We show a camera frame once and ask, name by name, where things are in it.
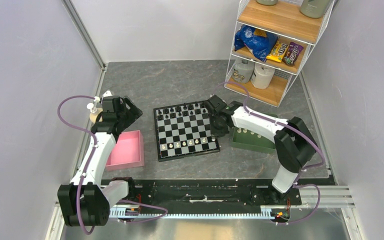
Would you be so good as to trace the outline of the black white chessboard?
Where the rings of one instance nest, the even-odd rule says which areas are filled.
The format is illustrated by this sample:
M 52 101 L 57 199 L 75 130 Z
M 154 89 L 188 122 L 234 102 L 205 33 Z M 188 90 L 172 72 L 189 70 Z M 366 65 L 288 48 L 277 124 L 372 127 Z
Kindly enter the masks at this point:
M 154 108 L 153 120 L 159 162 L 220 151 L 218 140 L 211 135 L 210 118 L 203 101 Z

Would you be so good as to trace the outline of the green plastic tray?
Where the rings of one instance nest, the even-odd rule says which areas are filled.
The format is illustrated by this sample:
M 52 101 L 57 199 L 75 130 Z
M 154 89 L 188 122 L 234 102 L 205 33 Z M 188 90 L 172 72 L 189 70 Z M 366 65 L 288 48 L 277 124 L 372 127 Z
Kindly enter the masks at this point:
M 234 148 L 271 154 L 276 150 L 274 136 L 280 127 L 269 120 L 245 112 L 234 113 L 231 146 Z

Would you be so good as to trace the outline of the pink plastic tray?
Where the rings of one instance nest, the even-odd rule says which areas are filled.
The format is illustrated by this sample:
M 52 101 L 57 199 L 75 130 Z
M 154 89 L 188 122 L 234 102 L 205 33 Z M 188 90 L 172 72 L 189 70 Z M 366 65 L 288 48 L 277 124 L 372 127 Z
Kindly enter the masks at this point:
M 138 168 L 145 165 L 144 138 L 140 130 L 123 132 L 105 165 L 107 171 Z

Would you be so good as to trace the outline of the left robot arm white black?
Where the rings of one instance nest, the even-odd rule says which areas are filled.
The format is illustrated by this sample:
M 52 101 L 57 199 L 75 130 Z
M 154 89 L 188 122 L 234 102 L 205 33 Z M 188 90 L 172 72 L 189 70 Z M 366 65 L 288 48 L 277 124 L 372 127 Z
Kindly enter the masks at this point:
M 136 200 L 137 191 L 131 177 L 115 177 L 106 187 L 101 183 L 107 160 L 119 136 L 143 114 L 127 96 L 107 95 L 90 99 L 103 107 L 91 129 L 67 122 L 61 115 L 62 103 L 57 108 L 57 115 L 65 125 L 90 137 L 79 171 L 57 191 L 65 225 L 82 229 L 106 225 L 111 207 L 121 201 L 128 205 Z

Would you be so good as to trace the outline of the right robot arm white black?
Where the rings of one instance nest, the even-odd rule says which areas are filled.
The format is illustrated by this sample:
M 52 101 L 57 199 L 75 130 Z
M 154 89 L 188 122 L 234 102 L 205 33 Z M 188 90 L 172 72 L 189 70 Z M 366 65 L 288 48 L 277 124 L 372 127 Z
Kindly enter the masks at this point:
M 230 129 L 251 131 L 270 140 L 275 145 L 279 170 L 268 191 L 269 200 L 280 205 L 289 198 L 289 190 L 313 155 L 319 151 L 307 125 L 299 117 L 277 118 L 248 108 L 233 101 L 227 104 L 217 95 L 204 101 L 214 138 L 223 137 Z

